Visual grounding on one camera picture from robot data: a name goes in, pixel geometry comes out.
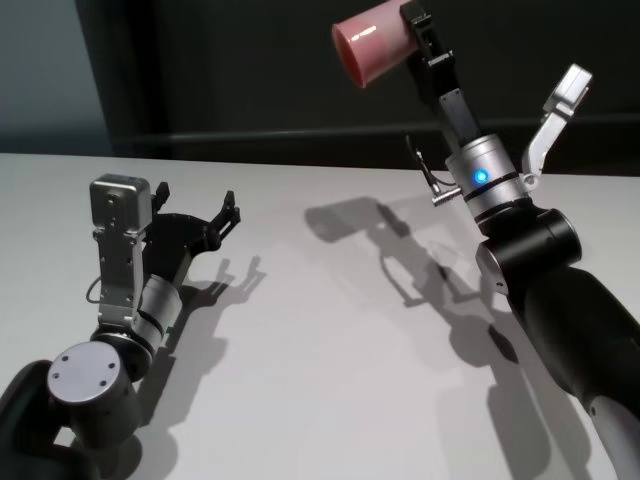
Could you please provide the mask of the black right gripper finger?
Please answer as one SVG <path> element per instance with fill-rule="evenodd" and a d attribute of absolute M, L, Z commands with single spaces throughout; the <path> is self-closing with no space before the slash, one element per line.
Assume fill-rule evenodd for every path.
<path fill-rule="evenodd" d="M 423 1 L 410 0 L 400 6 L 400 15 L 408 26 L 428 26 L 432 15 Z"/>

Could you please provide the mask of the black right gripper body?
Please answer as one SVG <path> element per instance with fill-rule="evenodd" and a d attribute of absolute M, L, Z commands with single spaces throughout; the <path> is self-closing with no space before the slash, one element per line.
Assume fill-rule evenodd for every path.
<path fill-rule="evenodd" d="M 406 22 L 417 49 L 407 66 L 419 98 L 434 115 L 450 149 L 463 146 L 481 136 L 459 84 L 452 50 L 442 46 L 430 20 Z"/>

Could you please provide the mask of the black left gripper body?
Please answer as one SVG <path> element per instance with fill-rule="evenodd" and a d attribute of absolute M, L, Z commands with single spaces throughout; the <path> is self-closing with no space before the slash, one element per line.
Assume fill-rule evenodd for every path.
<path fill-rule="evenodd" d="M 144 242 L 145 274 L 181 286 L 196 256 L 220 248 L 220 226 L 186 214 L 155 214 Z"/>

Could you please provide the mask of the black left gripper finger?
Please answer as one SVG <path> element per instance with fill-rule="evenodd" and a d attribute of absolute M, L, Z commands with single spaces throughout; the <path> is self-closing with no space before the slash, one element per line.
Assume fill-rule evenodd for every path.
<path fill-rule="evenodd" d="M 240 209 L 236 205 L 235 192 L 229 190 L 226 192 L 220 211 L 207 225 L 207 249 L 219 250 L 223 240 L 240 222 Z"/>
<path fill-rule="evenodd" d="M 167 182 L 160 182 L 151 195 L 151 213 L 156 215 L 164 204 L 167 202 L 170 196 L 170 188 Z"/>

